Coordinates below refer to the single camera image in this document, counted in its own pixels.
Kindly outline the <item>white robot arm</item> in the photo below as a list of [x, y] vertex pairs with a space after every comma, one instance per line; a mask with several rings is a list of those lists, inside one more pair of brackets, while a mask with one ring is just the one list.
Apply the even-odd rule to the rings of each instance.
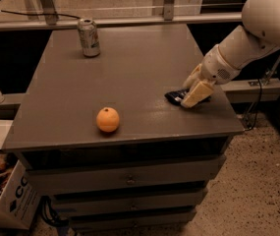
[[192, 108], [213, 94], [215, 85], [236, 78], [250, 62], [280, 49], [280, 0], [247, 0], [242, 23], [214, 45], [183, 83], [181, 105]]

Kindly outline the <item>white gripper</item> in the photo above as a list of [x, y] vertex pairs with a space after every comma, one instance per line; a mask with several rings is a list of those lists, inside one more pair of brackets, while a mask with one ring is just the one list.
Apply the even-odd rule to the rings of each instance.
[[192, 108], [199, 102], [213, 94], [213, 81], [218, 85], [224, 85], [232, 81], [240, 74], [238, 69], [232, 67], [221, 55], [219, 45], [214, 45], [203, 57], [183, 83], [184, 88], [190, 88], [189, 92], [181, 101], [185, 108]]

